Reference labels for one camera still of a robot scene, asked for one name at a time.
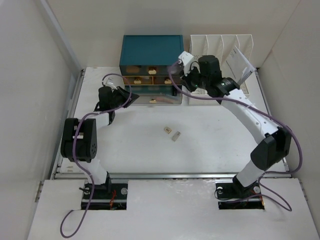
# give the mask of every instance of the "small metal object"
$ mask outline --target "small metal object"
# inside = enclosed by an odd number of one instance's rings
[[[164,128],[164,131],[165,131],[167,134],[169,134],[169,133],[171,133],[172,130],[171,130],[170,127],[167,127],[167,126],[166,126],[166,127]]]
[[[258,187],[258,186],[255,186],[255,187],[253,188],[253,191],[254,191],[256,194],[261,193],[261,189],[260,189],[260,187]]]
[[[177,131],[177,132],[173,135],[173,137],[171,138],[172,141],[175,142],[175,141],[179,138],[180,135],[181,135],[181,132]]]
[[[89,195],[91,193],[89,187],[85,187],[83,190],[83,195]]]
[[[216,192],[218,193],[218,194],[223,194],[224,193],[224,188],[222,187],[222,186],[218,186],[217,188],[216,188]]]
[[[121,194],[122,195],[127,195],[128,194],[128,189],[127,188],[121,188]]]

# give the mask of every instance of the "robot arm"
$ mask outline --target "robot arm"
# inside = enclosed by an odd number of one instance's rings
[[[202,56],[198,60],[198,66],[195,64],[193,67],[195,58],[190,53],[183,52],[179,56],[179,62],[183,65],[183,72],[180,74],[182,84],[190,92],[202,88],[213,98],[238,100],[254,108],[233,79],[222,77],[219,60],[216,57]],[[243,193],[272,165],[288,155],[291,135],[248,107],[230,101],[218,100],[218,102],[239,119],[258,144],[250,155],[249,163],[233,178],[234,188],[237,192]]]

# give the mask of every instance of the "white enclosure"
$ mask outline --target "white enclosure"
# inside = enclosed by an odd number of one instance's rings
[[[211,36],[208,41],[216,42],[215,49],[209,50],[217,53],[221,42],[214,35],[252,35],[254,47],[250,62],[259,68],[260,80],[255,75],[247,80],[249,99],[259,109],[269,110],[296,133],[304,163],[301,171],[293,177],[299,178],[301,185],[297,179],[264,179],[290,201],[294,209],[292,213],[280,210],[269,200],[265,201],[266,211],[221,213],[217,211],[217,200],[211,192],[210,184],[214,180],[191,180],[193,182],[189,183],[194,185],[188,188],[183,181],[170,185],[166,180],[131,180],[128,210],[122,213],[107,211],[111,214],[89,212],[86,224],[72,239],[88,239],[92,231],[96,234],[94,239],[130,239],[132,236],[151,239],[134,230],[139,229],[140,224],[148,225],[150,234],[156,234],[159,240],[236,239],[237,236],[239,239],[253,239],[257,235],[261,239],[319,239],[319,11],[318,0],[0,0],[0,239],[59,239],[63,216],[68,210],[79,209],[81,192],[78,188],[83,186],[84,177],[77,170],[70,173],[69,162],[59,154],[56,156],[63,121],[67,115],[71,116],[72,110],[80,118],[94,108],[92,104],[96,103],[98,82],[105,74],[105,67],[119,71],[123,35],[183,35],[186,50],[191,35],[208,35]],[[83,83],[82,69],[86,70]],[[87,79],[86,82],[86,76],[91,76],[90,81]],[[190,106],[183,105],[178,111],[167,108],[165,111],[172,114],[165,120],[181,128],[182,134],[179,141],[162,144],[165,139],[154,135],[158,134],[156,128],[161,125],[156,119],[165,107],[142,109],[132,106],[128,111],[120,111],[114,122],[115,128],[104,130],[100,135],[100,143],[112,146],[110,151],[106,148],[99,154],[108,159],[102,161],[102,165],[114,176],[214,172],[232,173],[231,178],[248,162],[254,140],[232,114],[219,106],[212,106],[214,110],[210,113],[214,126],[207,120],[205,125],[192,129],[188,126],[198,121],[198,116],[204,116],[209,106],[195,106],[191,110]],[[198,115],[186,119],[184,124],[176,121],[192,111]],[[133,122],[123,127],[122,124],[129,121],[126,114],[133,116]],[[139,134],[145,126],[141,129],[132,126],[139,126],[144,118],[155,121],[148,126],[153,135],[142,132],[144,141],[136,141],[137,148],[131,151],[135,155],[132,161],[126,161],[130,151],[121,151],[119,145],[108,142],[108,136],[114,135],[117,143],[128,145],[129,140],[116,134],[124,131],[132,136]],[[226,129],[228,124],[236,126],[238,131]],[[209,130],[215,136],[229,136],[228,144],[235,147],[230,151],[223,150],[217,139],[212,141],[212,147],[208,143]],[[160,150],[152,156],[153,143],[162,144],[173,160],[161,161],[166,152]],[[150,150],[143,152],[143,159],[139,159],[137,154],[144,144]],[[188,150],[180,158],[186,146],[189,146]],[[291,146],[286,161],[290,169],[294,169],[298,164],[298,153],[295,145]],[[215,151],[212,158],[210,150]],[[199,156],[201,160],[195,164],[192,159]],[[144,160],[148,157],[152,161],[146,164]],[[286,167],[286,162],[274,166],[279,171]],[[50,178],[52,168],[57,169],[57,174]],[[45,182],[37,207],[40,182],[48,178],[51,180]],[[199,190],[197,186],[203,190],[198,194],[202,196],[197,201],[200,208],[193,199],[193,194]],[[167,208],[166,201],[177,207]],[[190,203],[193,207],[184,212],[184,207]],[[82,211],[77,211],[70,216],[65,225],[67,233],[76,228],[81,214]],[[144,214],[154,214],[158,219]],[[113,222],[105,228],[108,232],[99,231],[105,223],[111,222],[110,218]],[[219,225],[221,219],[224,219],[224,225]],[[129,226],[130,235],[119,228],[121,223]],[[232,230],[225,236],[223,227],[228,223],[231,223]],[[254,230],[245,231],[248,225],[244,223],[255,226]],[[164,232],[159,232],[157,226],[161,226]]]

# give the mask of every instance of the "white table surface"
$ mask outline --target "white table surface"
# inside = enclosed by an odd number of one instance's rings
[[[90,210],[73,240],[318,240],[298,179],[263,179],[292,212],[263,198],[265,210],[219,210],[214,180],[130,180],[127,210]],[[84,180],[46,180],[28,240],[63,239],[83,215]],[[261,189],[263,194],[276,198]]]
[[[102,78],[108,73],[120,74],[120,70],[86,69],[74,117],[80,119],[94,110]],[[120,77],[111,78],[115,84],[123,85]],[[246,85],[249,99],[266,112],[254,74]],[[237,173],[257,146],[241,122],[220,105],[131,105],[115,115],[114,122],[97,133],[97,157],[110,173]],[[165,127],[172,129],[171,134],[164,132]],[[176,131],[181,136],[173,142],[171,137]],[[63,165],[72,163],[64,159]],[[283,162],[272,170],[284,171]]]

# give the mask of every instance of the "small wooden drawer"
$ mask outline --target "small wooden drawer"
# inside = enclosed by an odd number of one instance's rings
[[[175,84],[181,85],[181,79],[179,76],[172,76],[172,78]],[[169,76],[154,76],[153,84],[154,85],[172,85],[172,82]]]
[[[152,85],[152,76],[125,76],[131,85]]]

